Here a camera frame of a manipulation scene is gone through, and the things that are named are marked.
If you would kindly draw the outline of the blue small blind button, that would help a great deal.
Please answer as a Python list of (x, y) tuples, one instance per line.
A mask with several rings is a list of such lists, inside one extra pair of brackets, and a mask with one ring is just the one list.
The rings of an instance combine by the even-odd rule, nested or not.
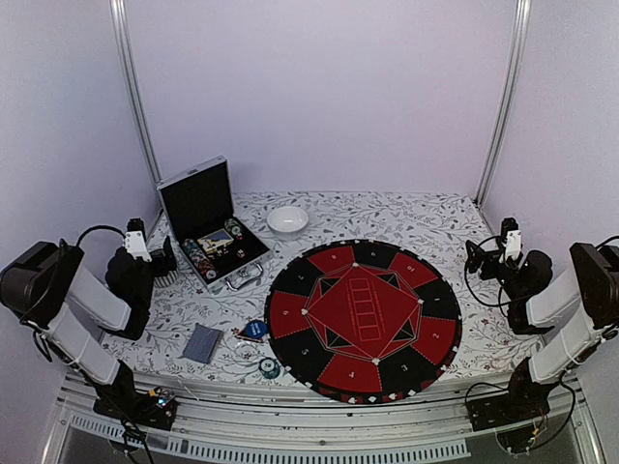
[(267, 325), (261, 320), (251, 320), (244, 327), (242, 335), (251, 340), (261, 340), (267, 333)]

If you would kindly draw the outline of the boxed playing card deck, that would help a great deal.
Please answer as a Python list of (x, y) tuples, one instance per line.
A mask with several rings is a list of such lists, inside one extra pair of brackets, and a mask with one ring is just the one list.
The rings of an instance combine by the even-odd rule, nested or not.
[(211, 253), (231, 245), (234, 238), (222, 228), (199, 238), (197, 242), (206, 253)]

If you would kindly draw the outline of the row of poker chips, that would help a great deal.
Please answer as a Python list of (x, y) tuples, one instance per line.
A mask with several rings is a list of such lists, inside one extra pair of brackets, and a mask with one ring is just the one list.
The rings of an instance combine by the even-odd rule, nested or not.
[(181, 247), (192, 261), (195, 269), (206, 281), (215, 280), (218, 277), (218, 272), (215, 265), (207, 257), (206, 253), (196, 240), (186, 239), (181, 244)]

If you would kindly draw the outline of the aluminium poker chip case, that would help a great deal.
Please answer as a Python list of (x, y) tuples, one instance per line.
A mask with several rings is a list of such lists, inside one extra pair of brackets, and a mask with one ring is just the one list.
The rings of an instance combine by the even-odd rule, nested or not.
[[(157, 184), (171, 235), (199, 280), (211, 292), (239, 291), (264, 276), (270, 249), (236, 216), (227, 159), (218, 156), (183, 170)], [(206, 281), (183, 251), (186, 239), (224, 228), (234, 242), (206, 253), (218, 277)]]

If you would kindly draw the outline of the black triangular all-in button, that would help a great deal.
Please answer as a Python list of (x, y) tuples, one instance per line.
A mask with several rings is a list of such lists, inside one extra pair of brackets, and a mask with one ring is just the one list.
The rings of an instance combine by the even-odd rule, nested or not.
[(239, 330), (235, 333), (235, 337), (238, 339), (241, 339), (243, 341), (247, 341), (247, 342), (253, 342), (253, 343), (263, 343), (264, 342), (264, 337), (261, 340), (251, 340), (249, 338), (246, 338), (245, 336), (242, 335), (243, 329)]

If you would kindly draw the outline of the right aluminium frame post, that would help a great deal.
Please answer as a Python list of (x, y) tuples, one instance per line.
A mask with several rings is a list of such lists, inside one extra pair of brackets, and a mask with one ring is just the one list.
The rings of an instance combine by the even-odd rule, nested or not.
[(480, 209), (483, 209), (489, 197), (491, 183), (498, 165), (511, 109), (515, 99), (517, 82), (526, 46), (531, 4), (532, 2), (530, 0), (516, 1), (515, 19), (508, 53), (506, 75), (486, 154), (486, 160), (474, 199), (476, 205)]

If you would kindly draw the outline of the aluminium frame post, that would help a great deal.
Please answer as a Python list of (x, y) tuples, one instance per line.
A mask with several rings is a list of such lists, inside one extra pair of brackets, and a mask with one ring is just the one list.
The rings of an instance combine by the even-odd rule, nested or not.
[(133, 59), (126, 2), (123, 0), (110, 0), (109, 7), (121, 71), (127, 88), (138, 141), (149, 177), (152, 184), (156, 186), (162, 179), (162, 174), (156, 159), (152, 137), (148, 128), (147, 117), (140, 95), (139, 82)]
[(486, 160), (474, 199), (476, 205), (480, 209), (483, 209), (489, 197), (491, 183), (498, 165), (511, 109), (515, 99), (517, 82), (526, 46), (531, 4), (532, 2), (530, 0), (516, 1), (515, 19), (508, 53), (506, 75), (486, 154)]

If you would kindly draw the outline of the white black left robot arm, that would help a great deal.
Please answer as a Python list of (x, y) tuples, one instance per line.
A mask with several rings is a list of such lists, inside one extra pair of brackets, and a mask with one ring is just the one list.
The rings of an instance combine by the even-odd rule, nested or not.
[(35, 243), (2, 271), (1, 303), (32, 330), (43, 351), (53, 349), (122, 419), (133, 420), (146, 396), (135, 389), (132, 370), (101, 346), (83, 320), (108, 334), (140, 339), (155, 280), (172, 269), (173, 254), (169, 247), (158, 254), (147, 249), (139, 218), (130, 219), (121, 236), (103, 279), (88, 270), (80, 243)]

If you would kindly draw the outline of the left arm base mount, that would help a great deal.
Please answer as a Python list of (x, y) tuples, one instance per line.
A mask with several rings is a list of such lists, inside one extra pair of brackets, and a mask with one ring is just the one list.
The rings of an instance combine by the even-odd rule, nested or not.
[(153, 391), (130, 391), (120, 394), (111, 389), (97, 389), (95, 413), (129, 425), (170, 431), (176, 418), (178, 402), (172, 393), (157, 387)]

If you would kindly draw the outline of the round red black poker mat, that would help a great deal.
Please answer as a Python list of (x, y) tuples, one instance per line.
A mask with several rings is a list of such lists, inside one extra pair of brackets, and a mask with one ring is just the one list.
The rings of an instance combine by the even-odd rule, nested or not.
[(266, 296), (268, 339), (306, 388), (353, 405), (403, 400), (454, 362), (456, 294), (427, 260), (400, 246), (345, 240), (293, 259)]

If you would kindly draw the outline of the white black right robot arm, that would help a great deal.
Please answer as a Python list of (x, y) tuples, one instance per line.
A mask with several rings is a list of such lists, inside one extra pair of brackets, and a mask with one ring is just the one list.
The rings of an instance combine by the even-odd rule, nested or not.
[(553, 273), (545, 253), (522, 253), (517, 230), (492, 242), (493, 250), (466, 242), (463, 274), (498, 281), (494, 307), (505, 310), (514, 334), (555, 333), (544, 348), (515, 368), (501, 398), (504, 418), (521, 421), (546, 404), (569, 370), (618, 335), (618, 239), (572, 244), (572, 263), (560, 275)]

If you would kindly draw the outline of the white ceramic bowl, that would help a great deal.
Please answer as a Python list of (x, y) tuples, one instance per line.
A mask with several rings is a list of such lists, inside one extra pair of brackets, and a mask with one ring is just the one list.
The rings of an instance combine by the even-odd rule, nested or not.
[(302, 233), (309, 224), (309, 214), (296, 206), (283, 206), (274, 209), (266, 218), (269, 229), (276, 235), (292, 238)]

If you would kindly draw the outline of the left aluminium frame post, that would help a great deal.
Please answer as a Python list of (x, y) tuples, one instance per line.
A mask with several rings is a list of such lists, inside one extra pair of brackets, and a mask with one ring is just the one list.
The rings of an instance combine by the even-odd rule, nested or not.
[(110, 0), (109, 7), (121, 71), (127, 88), (138, 141), (149, 177), (152, 184), (156, 186), (162, 179), (162, 174), (156, 159), (152, 137), (148, 128), (147, 117), (140, 95), (139, 82), (133, 59), (126, 2), (123, 0)]

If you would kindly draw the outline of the striped grey cup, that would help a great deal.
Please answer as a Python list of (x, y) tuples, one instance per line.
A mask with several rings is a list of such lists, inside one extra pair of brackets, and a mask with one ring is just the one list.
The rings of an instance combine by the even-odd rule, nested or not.
[(173, 284), (176, 279), (177, 279), (177, 277), (175, 275), (173, 275), (173, 274), (168, 274), (168, 275), (163, 275), (163, 276), (156, 276), (154, 278), (154, 286), (156, 288), (165, 288), (165, 287), (168, 287), (171, 284)]

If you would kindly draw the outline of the green fifty poker chip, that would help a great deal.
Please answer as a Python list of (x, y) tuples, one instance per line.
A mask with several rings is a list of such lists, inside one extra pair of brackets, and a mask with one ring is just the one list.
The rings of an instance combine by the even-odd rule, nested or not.
[(264, 358), (258, 364), (258, 370), (266, 379), (273, 380), (280, 375), (280, 365), (272, 358)]

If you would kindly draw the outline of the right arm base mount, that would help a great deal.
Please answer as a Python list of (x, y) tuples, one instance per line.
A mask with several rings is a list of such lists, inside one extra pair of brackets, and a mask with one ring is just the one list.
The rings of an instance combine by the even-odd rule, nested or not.
[[(488, 387), (500, 393), (470, 399), (469, 395), (478, 387)], [(549, 413), (548, 396), (549, 389), (545, 387), (516, 392), (488, 382), (478, 382), (466, 391), (464, 406), (475, 432), (532, 421), (527, 426), (505, 429), (495, 434), (502, 450), (521, 454), (530, 451), (541, 434), (542, 425)]]

